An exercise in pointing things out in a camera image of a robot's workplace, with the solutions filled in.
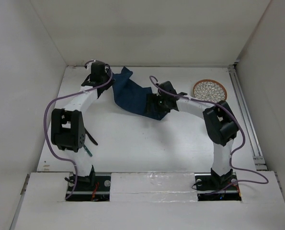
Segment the dark blue cloth napkin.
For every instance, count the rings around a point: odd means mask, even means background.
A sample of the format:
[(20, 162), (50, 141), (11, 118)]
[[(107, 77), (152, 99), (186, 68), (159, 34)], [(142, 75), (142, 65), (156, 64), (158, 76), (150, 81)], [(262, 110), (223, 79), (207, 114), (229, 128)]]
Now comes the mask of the dark blue cloth napkin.
[(141, 87), (130, 78), (133, 71), (123, 67), (121, 72), (113, 75), (114, 102), (122, 109), (154, 120), (162, 120), (168, 113), (158, 115), (146, 114), (147, 94), (152, 94), (151, 87)]

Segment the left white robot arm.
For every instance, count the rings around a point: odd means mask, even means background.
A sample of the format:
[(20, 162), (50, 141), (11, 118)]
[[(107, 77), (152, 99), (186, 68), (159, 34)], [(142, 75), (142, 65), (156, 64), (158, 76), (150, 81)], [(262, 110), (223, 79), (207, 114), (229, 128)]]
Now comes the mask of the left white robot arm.
[(81, 84), (80, 91), (64, 107), (51, 113), (51, 143), (65, 152), (75, 166), (74, 178), (70, 181), (91, 190), (96, 179), (91, 156), (83, 147), (86, 140), (83, 115), (114, 80), (110, 66), (104, 62), (92, 60), (85, 64), (85, 68), (91, 72)]

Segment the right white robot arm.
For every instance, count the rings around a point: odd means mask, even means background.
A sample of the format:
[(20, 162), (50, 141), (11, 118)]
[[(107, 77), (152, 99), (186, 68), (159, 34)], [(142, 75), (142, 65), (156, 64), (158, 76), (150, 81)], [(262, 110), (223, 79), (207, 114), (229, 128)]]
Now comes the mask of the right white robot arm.
[(159, 116), (175, 110), (203, 119), (214, 150), (210, 183), (217, 189), (225, 186), (232, 176), (229, 159), (239, 130), (229, 104), (224, 100), (203, 102), (183, 92), (177, 94), (170, 81), (155, 86), (158, 92), (147, 94), (146, 114)]

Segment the floral patterned plate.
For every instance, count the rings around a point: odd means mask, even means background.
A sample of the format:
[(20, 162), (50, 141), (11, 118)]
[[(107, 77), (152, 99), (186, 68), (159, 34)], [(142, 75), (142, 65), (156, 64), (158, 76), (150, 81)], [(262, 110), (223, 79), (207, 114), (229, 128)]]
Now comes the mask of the floral patterned plate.
[(226, 101), (228, 94), (225, 87), (210, 79), (200, 80), (193, 87), (193, 96), (202, 101), (212, 101), (218, 103)]

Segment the black table knife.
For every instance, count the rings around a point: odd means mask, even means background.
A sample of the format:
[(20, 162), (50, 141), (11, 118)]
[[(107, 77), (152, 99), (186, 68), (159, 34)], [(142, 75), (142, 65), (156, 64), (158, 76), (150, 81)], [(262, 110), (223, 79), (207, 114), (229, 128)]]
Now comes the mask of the black table knife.
[(98, 142), (91, 136), (91, 134), (89, 133), (89, 131), (87, 129), (85, 129), (85, 134), (87, 135), (87, 137), (89, 138), (89, 140), (96, 146), (98, 146)]

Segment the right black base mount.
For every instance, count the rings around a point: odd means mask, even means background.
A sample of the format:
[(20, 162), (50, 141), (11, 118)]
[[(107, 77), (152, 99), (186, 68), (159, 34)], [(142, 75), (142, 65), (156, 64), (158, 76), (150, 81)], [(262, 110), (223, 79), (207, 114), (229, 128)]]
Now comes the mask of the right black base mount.
[(235, 173), (221, 185), (215, 183), (211, 173), (195, 173), (194, 179), (192, 189), (197, 192), (198, 201), (241, 201), (239, 186), (230, 185), (227, 187), (237, 179)]

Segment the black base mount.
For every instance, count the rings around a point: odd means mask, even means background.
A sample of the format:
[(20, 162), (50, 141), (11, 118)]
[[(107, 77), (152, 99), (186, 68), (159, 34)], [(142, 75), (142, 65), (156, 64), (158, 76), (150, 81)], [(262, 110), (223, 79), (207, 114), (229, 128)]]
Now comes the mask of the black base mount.
[(227, 187), (237, 179), (235, 173), (221, 185), (215, 183), (211, 173), (195, 173), (194, 179), (192, 189), (197, 192), (198, 201), (241, 201), (239, 186), (230, 185)]
[(92, 183), (79, 182), (69, 202), (106, 202), (110, 200), (111, 174), (95, 173)]

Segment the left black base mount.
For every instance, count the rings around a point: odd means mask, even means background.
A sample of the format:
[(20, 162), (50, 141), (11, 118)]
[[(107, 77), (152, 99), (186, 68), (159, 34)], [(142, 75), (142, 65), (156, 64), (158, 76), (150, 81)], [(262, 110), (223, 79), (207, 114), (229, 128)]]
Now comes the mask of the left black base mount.
[(92, 183), (79, 182), (69, 202), (106, 202), (110, 200), (111, 174), (95, 173)]

